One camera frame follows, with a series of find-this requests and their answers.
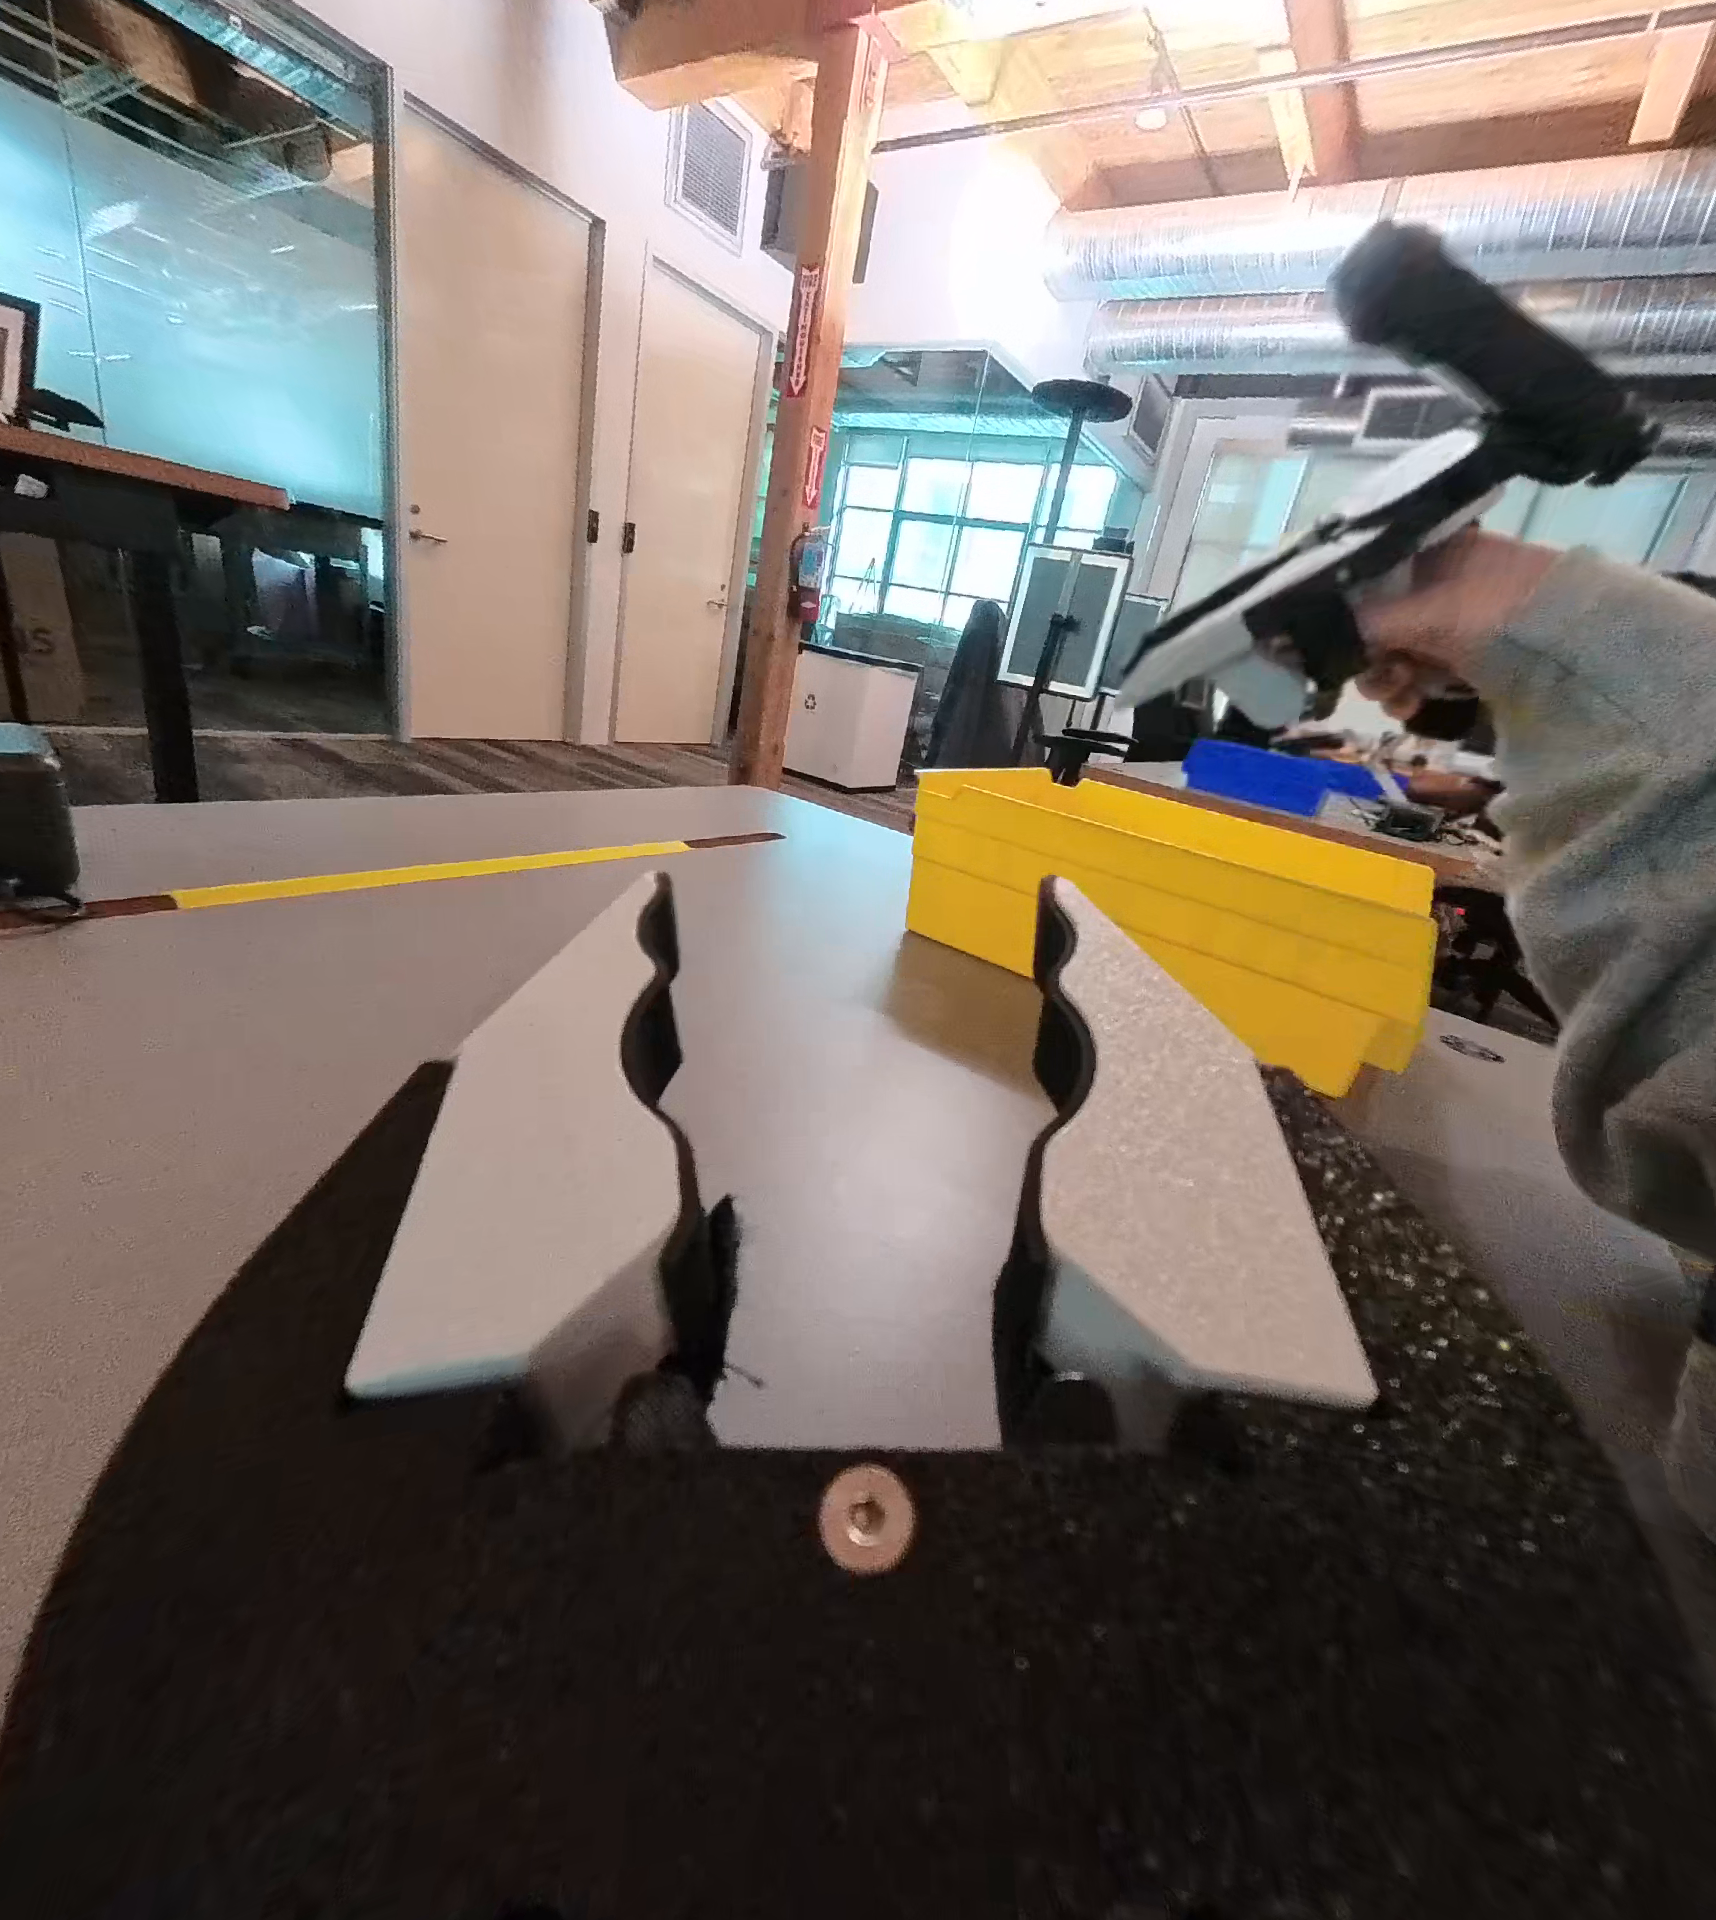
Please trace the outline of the wooden desk with black legs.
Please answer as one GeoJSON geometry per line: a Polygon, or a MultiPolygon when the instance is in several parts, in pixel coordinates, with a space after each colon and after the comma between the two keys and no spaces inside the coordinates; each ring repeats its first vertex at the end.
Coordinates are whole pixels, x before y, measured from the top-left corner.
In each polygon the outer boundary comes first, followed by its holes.
{"type": "Polygon", "coordinates": [[[229,517],[283,517],[290,508],[290,495],[279,487],[0,424],[0,661],[9,719],[31,724],[2,536],[77,543],[123,557],[152,798],[198,804],[201,764],[174,600],[181,536],[229,517]]]}

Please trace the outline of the white door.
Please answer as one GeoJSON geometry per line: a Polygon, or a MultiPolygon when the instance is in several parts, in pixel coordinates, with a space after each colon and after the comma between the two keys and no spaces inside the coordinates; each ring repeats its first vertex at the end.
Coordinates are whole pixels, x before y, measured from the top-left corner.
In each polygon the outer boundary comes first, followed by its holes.
{"type": "Polygon", "coordinates": [[[606,225],[412,100],[393,213],[400,731],[572,741],[606,225]]]}
{"type": "Polygon", "coordinates": [[[682,748],[724,724],[774,341],[656,253],[640,283],[611,737],[682,748]]]}

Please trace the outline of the blue plastic bin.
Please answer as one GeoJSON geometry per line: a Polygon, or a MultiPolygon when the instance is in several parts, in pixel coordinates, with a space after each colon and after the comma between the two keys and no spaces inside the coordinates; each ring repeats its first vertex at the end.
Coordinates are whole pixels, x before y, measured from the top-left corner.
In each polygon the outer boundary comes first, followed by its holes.
{"type": "Polygon", "coordinates": [[[1198,738],[1182,760],[1184,789],[1214,801],[1313,820],[1330,798],[1378,806],[1393,801],[1376,772],[1361,762],[1198,738]]]}

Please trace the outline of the wooden pillar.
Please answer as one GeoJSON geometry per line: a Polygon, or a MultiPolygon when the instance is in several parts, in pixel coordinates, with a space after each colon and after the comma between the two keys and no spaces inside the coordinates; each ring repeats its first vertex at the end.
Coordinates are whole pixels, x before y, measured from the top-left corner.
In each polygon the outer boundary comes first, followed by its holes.
{"type": "Polygon", "coordinates": [[[731,780],[738,786],[776,791],[782,784],[801,650],[794,558],[818,526],[823,506],[846,310],[886,71],[889,59],[870,20],[850,20],[823,36],[794,233],[774,454],[733,744],[731,780]]]}

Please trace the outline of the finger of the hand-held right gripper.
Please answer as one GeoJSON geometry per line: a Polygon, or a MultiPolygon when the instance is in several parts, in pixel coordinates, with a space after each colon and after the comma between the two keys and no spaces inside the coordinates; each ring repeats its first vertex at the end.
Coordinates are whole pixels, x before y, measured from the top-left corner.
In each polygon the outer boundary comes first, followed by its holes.
{"type": "Polygon", "coordinates": [[[1307,675],[1267,657],[1238,612],[1191,623],[1171,616],[1148,629],[1118,675],[1117,699],[1143,709],[1193,683],[1208,684],[1259,728],[1291,728],[1313,707],[1307,675]]]}
{"type": "Polygon", "coordinates": [[[1219,589],[1180,600],[1165,627],[1317,627],[1325,608],[1406,567],[1465,526],[1517,477],[1517,449],[1496,426],[1455,428],[1412,445],[1361,487],[1219,589]]]}

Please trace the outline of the wall air vent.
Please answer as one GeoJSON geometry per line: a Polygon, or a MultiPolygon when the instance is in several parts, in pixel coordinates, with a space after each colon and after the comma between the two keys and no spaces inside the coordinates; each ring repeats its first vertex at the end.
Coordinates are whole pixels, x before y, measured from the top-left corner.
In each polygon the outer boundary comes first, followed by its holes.
{"type": "Polygon", "coordinates": [[[667,206],[733,254],[747,244],[756,140],[751,124],[717,102],[673,111],[667,206]]]}

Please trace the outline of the grey board on stand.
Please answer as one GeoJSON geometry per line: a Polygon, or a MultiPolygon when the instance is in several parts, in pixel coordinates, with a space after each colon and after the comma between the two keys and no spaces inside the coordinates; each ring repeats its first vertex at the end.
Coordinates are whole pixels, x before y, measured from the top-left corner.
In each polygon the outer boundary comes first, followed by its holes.
{"type": "Polygon", "coordinates": [[[1028,688],[1038,663],[1057,645],[1047,695],[1089,702],[1117,695],[1146,634],[1169,614],[1169,600],[1130,589],[1125,555],[1032,543],[1025,548],[996,676],[1028,688]]]}

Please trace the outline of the yellow plastic bin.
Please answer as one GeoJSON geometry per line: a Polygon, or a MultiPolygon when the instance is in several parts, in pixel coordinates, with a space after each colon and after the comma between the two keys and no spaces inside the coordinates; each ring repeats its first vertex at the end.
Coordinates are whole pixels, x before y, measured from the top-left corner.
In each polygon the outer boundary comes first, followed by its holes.
{"type": "Polygon", "coordinates": [[[1073,882],[1161,970],[1315,1093],[1400,1074],[1425,1041],[1435,878],[1394,855],[1045,771],[919,778],[910,935],[1035,972],[1038,893],[1073,882]]]}

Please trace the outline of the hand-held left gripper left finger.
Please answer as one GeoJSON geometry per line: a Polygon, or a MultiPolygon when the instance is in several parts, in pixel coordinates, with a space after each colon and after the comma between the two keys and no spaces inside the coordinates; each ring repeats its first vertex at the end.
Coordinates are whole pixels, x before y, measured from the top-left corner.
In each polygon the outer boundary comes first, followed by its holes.
{"type": "Polygon", "coordinates": [[[684,1065],[668,873],[645,873],[459,1047],[342,1391],[710,1407],[744,1231],[665,1096],[684,1065]]]}

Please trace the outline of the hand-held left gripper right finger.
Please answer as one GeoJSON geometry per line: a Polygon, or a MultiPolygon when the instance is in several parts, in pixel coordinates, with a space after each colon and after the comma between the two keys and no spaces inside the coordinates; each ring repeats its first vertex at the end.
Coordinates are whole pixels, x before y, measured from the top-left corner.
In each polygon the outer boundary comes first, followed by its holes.
{"type": "Polygon", "coordinates": [[[999,1415],[1355,1415],[1366,1344],[1252,1050],[1070,878],[1036,897],[1032,1140],[993,1297],[999,1415]]]}

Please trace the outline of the black office chair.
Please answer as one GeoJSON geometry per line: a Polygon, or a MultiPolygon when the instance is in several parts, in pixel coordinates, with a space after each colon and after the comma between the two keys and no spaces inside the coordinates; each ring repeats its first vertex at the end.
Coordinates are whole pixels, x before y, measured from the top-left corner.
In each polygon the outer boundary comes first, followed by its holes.
{"type": "Polygon", "coordinates": [[[999,679],[1005,648],[1005,608],[978,598],[947,675],[920,768],[993,771],[1028,767],[1038,752],[1017,746],[1025,696],[999,679]]]}

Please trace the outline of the yellow tape strip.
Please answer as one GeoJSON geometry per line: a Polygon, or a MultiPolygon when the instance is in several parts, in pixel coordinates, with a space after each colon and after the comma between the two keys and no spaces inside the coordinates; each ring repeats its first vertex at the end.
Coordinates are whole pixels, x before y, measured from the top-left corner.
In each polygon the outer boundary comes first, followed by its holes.
{"type": "Polygon", "coordinates": [[[399,888],[405,891],[414,886],[516,878],[559,871],[660,860],[699,850],[701,845],[695,839],[665,839],[496,858],[425,863],[383,871],[234,881],[174,888],[173,893],[162,895],[158,901],[167,903],[169,910],[177,912],[215,910],[225,906],[265,905],[279,901],[327,901],[399,888]]]}

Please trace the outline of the white waste bin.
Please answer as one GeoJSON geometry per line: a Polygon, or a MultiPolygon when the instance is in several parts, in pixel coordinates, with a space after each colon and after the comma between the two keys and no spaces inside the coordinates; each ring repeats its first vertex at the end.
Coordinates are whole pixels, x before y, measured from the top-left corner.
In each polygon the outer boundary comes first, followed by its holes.
{"type": "Polygon", "coordinates": [[[803,647],[782,771],[848,794],[894,791],[920,679],[908,663],[803,647]]]}

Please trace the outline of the person's right hand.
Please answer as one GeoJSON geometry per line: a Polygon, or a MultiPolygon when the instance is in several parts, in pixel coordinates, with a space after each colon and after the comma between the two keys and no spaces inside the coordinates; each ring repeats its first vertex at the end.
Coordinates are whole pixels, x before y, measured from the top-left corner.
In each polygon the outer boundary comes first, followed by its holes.
{"type": "Polygon", "coordinates": [[[1563,563],[1556,548],[1467,526],[1364,589],[1356,693],[1398,723],[1476,696],[1484,654],[1563,563]]]}

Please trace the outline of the silver ventilation duct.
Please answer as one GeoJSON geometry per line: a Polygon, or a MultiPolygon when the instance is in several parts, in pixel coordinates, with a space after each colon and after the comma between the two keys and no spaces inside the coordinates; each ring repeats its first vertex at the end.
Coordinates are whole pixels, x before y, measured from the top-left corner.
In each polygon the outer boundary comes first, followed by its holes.
{"type": "Polygon", "coordinates": [[[1432,230],[1615,372],[1716,376],[1716,149],[1063,211],[1042,277],[1059,300],[1094,306],[1092,372],[1380,367],[1348,345],[1327,283],[1383,222],[1432,230]]]}

